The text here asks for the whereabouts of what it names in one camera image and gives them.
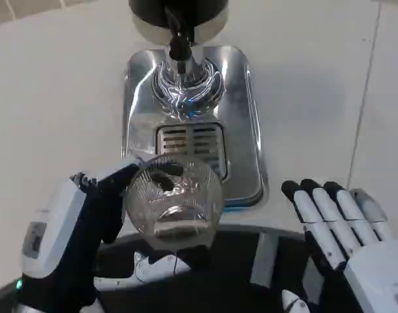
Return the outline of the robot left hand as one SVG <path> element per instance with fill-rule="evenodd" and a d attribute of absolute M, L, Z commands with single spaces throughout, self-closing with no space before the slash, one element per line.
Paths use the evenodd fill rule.
<path fill-rule="evenodd" d="M 49 204 L 29 223 L 21 248 L 18 299 L 39 310 L 70 305 L 77 310 L 100 291 L 136 288 L 191 271 L 184 260 L 164 256 L 154 263 L 134 252 L 129 275 L 96 273 L 101 243 L 113 243 L 123 224 L 123 192 L 150 155 L 130 154 L 95 176 L 79 172 L 60 184 Z"/>

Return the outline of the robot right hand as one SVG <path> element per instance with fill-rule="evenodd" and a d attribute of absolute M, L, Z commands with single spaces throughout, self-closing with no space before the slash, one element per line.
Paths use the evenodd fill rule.
<path fill-rule="evenodd" d="M 384 210 L 362 188 L 287 180 L 281 191 L 304 228 L 323 279 L 316 301 L 284 290 L 286 312 L 398 312 L 398 238 Z"/>

